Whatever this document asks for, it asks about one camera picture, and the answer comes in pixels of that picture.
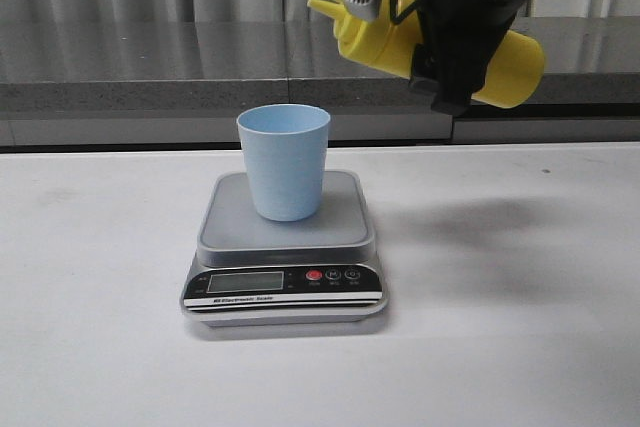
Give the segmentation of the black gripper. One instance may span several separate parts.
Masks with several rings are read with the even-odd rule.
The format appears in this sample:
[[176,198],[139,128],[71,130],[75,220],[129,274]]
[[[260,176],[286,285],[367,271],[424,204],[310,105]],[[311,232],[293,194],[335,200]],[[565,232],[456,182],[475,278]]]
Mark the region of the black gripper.
[[411,73],[412,91],[432,92],[431,108],[464,113],[480,72],[496,52],[519,8],[527,0],[417,0],[423,40]]

